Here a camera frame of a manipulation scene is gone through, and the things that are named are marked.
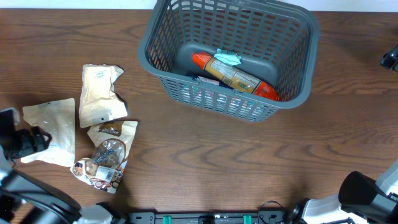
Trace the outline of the grey plastic basket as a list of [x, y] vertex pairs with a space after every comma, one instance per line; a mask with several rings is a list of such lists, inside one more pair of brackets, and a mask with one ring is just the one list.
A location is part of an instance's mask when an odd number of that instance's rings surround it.
[[[139, 44], [142, 67], [176, 101], [249, 121], [264, 121], [308, 98], [320, 25], [308, 10], [280, 1], [161, 0]], [[192, 53], [229, 50], [239, 69], [270, 84], [279, 100], [214, 84]]]

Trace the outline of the orange cracker package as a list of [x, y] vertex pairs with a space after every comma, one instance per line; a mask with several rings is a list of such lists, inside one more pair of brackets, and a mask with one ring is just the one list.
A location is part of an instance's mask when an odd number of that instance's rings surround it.
[[192, 53], [192, 61], [202, 70], [212, 74], [235, 90], [274, 101], [279, 100], [276, 90], [270, 84], [238, 68], [227, 65], [206, 52]]

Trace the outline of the light blue wipes packet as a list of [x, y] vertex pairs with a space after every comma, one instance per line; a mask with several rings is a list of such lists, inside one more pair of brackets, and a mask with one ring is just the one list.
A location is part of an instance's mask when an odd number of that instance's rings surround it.
[[229, 50], [217, 49], [214, 58], [230, 66], [241, 65], [241, 57]]

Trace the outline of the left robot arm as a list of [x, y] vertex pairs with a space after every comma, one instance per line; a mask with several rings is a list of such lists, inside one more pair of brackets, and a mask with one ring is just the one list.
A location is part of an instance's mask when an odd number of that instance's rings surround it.
[[26, 201], [33, 208], [22, 223], [127, 223], [127, 218], [107, 203], [81, 207], [65, 192], [10, 165], [28, 153], [46, 150], [51, 140], [51, 135], [37, 126], [19, 131], [1, 128], [1, 219], [11, 221], [14, 211]]

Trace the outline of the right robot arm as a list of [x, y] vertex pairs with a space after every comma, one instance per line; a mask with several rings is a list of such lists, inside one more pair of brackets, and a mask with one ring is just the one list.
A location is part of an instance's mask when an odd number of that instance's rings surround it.
[[397, 163], [377, 180], [358, 171], [350, 173], [337, 194], [297, 206], [289, 222], [397, 224]]

